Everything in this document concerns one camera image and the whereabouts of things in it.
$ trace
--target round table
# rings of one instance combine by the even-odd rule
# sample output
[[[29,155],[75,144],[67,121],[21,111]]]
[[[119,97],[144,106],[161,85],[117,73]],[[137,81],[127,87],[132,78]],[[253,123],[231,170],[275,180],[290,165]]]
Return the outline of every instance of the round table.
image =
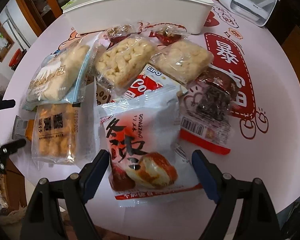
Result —
[[[210,50],[216,49],[212,43],[221,39],[223,51],[219,49],[220,53],[214,53],[214,65],[223,59],[234,73],[243,71],[239,69],[238,59],[241,57],[249,79],[242,80],[244,89],[247,89],[244,92],[246,98],[241,95],[246,100],[243,103],[247,113],[234,113],[230,118],[235,134],[228,155],[202,151],[222,172],[229,172],[236,179],[251,181],[255,177],[261,178],[276,212],[279,212],[300,196],[300,85],[285,53],[266,28],[229,13],[218,2],[215,4],[202,34],[189,39]],[[64,16],[59,17],[22,59],[4,95],[4,99],[15,99],[16,106],[0,111],[1,144],[11,140],[16,115],[34,118],[33,113],[21,109],[21,100],[42,60],[69,36],[69,40],[74,38],[71,28]],[[180,144],[188,156],[199,148],[184,140]],[[31,159],[30,143],[10,158],[34,185],[42,177],[54,181],[80,171],[77,166],[47,163],[38,171]],[[236,227],[240,204],[238,201],[229,231]],[[177,240],[198,239],[215,204],[201,190],[196,196],[180,201],[121,208],[105,176],[86,207],[94,224],[100,227],[140,238]]]

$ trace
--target pink tablecloth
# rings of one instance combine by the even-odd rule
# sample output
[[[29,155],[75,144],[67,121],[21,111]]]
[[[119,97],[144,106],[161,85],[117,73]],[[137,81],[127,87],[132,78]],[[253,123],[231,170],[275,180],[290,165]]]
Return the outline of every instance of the pink tablecloth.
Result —
[[[17,114],[30,116],[20,110],[20,104],[35,70],[62,42],[74,38],[73,31],[61,16],[23,58],[4,95],[4,99],[15,99],[16,106],[0,111],[0,143],[10,141]],[[235,130],[231,152],[223,156],[203,150],[206,157],[237,179],[263,179],[275,210],[281,211],[300,196],[300,85],[289,60],[266,28],[229,13],[218,2],[202,34],[189,40],[208,47],[215,55],[213,64],[232,72],[242,85],[241,110],[233,112],[230,120]],[[198,148],[186,141],[181,141],[181,146],[188,155]],[[11,159],[34,185],[42,177],[65,179],[80,170],[45,164],[38,171],[31,160],[30,145]],[[198,239],[215,208],[203,191],[182,201],[120,208],[107,178],[86,206],[96,225],[149,239]],[[239,208],[230,231],[235,229]]]

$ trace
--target white plastic bin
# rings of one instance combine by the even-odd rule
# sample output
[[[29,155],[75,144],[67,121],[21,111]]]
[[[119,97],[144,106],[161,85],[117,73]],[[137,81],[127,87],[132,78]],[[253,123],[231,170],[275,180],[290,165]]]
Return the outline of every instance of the white plastic bin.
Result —
[[[77,33],[144,23],[174,23],[197,34],[213,6],[212,0],[77,0],[64,14]]]

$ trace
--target metal screw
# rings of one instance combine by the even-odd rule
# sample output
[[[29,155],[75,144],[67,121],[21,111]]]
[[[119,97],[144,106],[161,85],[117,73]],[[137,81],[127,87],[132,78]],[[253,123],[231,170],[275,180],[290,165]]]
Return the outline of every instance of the metal screw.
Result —
[[[70,175],[70,179],[77,179],[77,178],[79,178],[79,174],[78,173],[72,173]]]
[[[40,183],[41,185],[45,184],[46,182],[47,182],[47,179],[46,179],[46,178],[42,178],[42,179],[39,180],[39,183]]]
[[[262,184],[262,180],[259,179],[259,178],[256,178],[256,179],[254,180],[254,182],[257,183],[257,184],[259,184],[259,185]]]
[[[231,179],[231,178],[232,178],[231,174],[229,174],[229,173],[224,173],[224,174],[222,175],[222,177],[223,177],[224,179]]]

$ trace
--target red stripe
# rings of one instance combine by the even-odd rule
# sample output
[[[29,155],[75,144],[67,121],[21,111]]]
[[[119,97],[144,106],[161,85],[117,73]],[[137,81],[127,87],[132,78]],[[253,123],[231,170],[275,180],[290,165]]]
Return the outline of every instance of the red stripe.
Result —
[[[141,196],[141,195],[137,195],[134,197],[131,197],[131,193],[128,193],[126,196],[125,195],[119,195],[119,196],[115,196],[116,200],[125,200],[125,199],[134,199],[134,198],[144,198],[144,197],[154,197],[154,196],[160,196],[160,195],[167,195],[167,194],[173,194],[173,193],[179,193],[179,192],[186,192],[186,191],[191,191],[191,190],[196,190],[196,189],[200,189],[202,188],[202,185],[199,183],[197,185],[195,185],[194,187],[191,188],[185,188],[185,189],[179,189],[179,190],[173,190],[170,192],[143,192],[140,191],[139,193],[144,193],[145,196]]]
[[[206,141],[200,137],[193,135],[192,133],[190,133],[184,129],[180,130],[180,138],[182,138],[188,142],[191,142],[193,144],[196,144],[196,145],[198,145],[204,149],[207,149],[208,151],[214,152],[214,153],[226,155],[230,152],[230,149],[222,147],[220,145],[213,144],[209,141]]]

